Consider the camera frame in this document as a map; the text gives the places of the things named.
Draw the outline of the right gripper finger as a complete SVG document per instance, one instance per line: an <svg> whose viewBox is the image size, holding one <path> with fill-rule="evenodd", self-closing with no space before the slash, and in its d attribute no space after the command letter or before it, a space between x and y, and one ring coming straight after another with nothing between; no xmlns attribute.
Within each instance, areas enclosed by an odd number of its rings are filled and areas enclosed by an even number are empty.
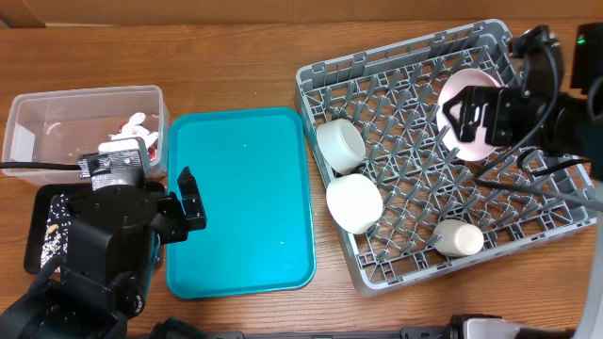
<svg viewBox="0 0 603 339"><path fill-rule="evenodd" d="M462 88L442 104L443 113L450 116L462 116L472 103L474 87Z"/></svg>
<svg viewBox="0 0 603 339"><path fill-rule="evenodd" d="M444 113L444 116L460 142L474 141L474 122L471 120L472 116L470 114L461 113L458 118L455 118L451 113Z"/></svg>

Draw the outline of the pink round plate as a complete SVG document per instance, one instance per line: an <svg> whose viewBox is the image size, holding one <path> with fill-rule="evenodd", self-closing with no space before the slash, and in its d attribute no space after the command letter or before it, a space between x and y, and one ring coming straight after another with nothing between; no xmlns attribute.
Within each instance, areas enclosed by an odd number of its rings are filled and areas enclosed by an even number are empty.
<svg viewBox="0 0 603 339"><path fill-rule="evenodd" d="M442 138L444 146L452 151L458 147L456 156L464 161L480 161L487 158L496 149L494 146L484 142L486 129L479 127L476 139L471 142L461 142L456 137L448 119L443 113L443 104L458 94L466 86L499 87L498 81L491 75L473 68L462 69L454 73L441 88L438 96L438 110L436 112L436 123L439 132L447 126L448 130Z"/></svg>

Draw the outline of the red snack wrapper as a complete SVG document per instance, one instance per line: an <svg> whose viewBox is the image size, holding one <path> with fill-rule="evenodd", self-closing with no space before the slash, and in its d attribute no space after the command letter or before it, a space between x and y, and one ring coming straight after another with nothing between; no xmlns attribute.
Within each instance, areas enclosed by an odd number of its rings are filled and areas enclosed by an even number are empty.
<svg viewBox="0 0 603 339"><path fill-rule="evenodd" d="M154 161L156 159L156 143L159 137L159 133L157 131L151 132L146 127L141 126L139 123L126 122L120 127L118 134L114 135L112 139L122 139L129 137L142 138L145 146L147 147L149 160Z"/></svg>

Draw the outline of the white plastic cup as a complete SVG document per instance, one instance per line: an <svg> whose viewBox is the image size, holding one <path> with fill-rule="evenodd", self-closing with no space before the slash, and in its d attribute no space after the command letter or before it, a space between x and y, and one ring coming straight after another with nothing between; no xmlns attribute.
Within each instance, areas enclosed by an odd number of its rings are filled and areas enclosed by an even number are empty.
<svg viewBox="0 0 603 339"><path fill-rule="evenodd" d="M464 257L481 251L484 235L480 228L473 224L456 219L445 219L433 230L438 236L435 249L443 255Z"/></svg>

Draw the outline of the grey bowl with food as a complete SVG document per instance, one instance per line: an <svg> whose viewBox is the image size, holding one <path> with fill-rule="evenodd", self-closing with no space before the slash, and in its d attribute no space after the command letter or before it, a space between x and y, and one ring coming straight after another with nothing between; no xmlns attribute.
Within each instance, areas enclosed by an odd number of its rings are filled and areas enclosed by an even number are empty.
<svg viewBox="0 0 603 339"><path fill-rule="evenodd" d="M317 128L317 142L326 163L343 175L351 173L366 157L361 134L345 119L320 125Z"/></svg>

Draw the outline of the white bowl with peanuts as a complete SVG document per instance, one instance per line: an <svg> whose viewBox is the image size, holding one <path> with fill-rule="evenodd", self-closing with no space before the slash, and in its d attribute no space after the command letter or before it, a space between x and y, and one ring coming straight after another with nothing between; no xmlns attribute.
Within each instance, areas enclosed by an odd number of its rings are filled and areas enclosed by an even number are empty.
<svg viewBox="0 0 603 339"><path fill-rule="evenodd" d="M335 223L351 234L366 232L383 213L379 189L358 173L333 179L326 188L326 202Z"/></svg>

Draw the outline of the white napkin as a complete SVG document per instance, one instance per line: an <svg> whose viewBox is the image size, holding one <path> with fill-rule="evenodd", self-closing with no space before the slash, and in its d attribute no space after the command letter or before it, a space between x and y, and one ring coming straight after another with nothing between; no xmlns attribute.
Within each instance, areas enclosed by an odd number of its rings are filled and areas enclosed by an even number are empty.
<svg viewBox="0 0 603 339"><path fill-rule="evenodd" d="M146 144L153 144L158 139L158 132L151 132L147 128L143 127L142 124L146 120L146 114L143 112L137 112L132 115L127 122L121 125L118 133L110 135L111 140L125 139L130 137L140 137Z"/></svg>

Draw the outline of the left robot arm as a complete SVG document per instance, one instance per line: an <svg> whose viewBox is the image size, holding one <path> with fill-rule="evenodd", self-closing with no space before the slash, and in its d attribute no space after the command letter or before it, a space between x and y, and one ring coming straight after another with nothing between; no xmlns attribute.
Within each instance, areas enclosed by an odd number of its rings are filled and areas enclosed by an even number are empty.
<svg viewBox="0 0 603 339"><path fill-rule="evenodd" d="M206 226L189 168L158 196L140 169L88 169L90 192L69 199L67 251L50 259L1 315L4 338L124 338L144 309L160 246Z"/></svg>

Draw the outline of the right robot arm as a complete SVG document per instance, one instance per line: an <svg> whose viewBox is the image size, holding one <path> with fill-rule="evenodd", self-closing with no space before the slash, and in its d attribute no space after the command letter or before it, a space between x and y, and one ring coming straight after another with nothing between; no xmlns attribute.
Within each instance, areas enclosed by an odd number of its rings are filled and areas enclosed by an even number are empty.
<svg viewBox="0 0 603 339"><path fill-rule="evenodd" d="M580 25L576 37L571 88L580 89L585 99L560 91L564 73L561 45L547 25L508 39L507 46L510 57L523 61L519 85L463 85L441 104L441 112L460 142L477 140L484 145L510 147L473 175L478 186L543 195L597 212L587 298L576 330L551 331L493 315L454 315L442 338L602 338L602 23ZM534 176L590 163L599 200L481 179L522 146L536 147L552 156L580 157L531 173Z"/></svg>

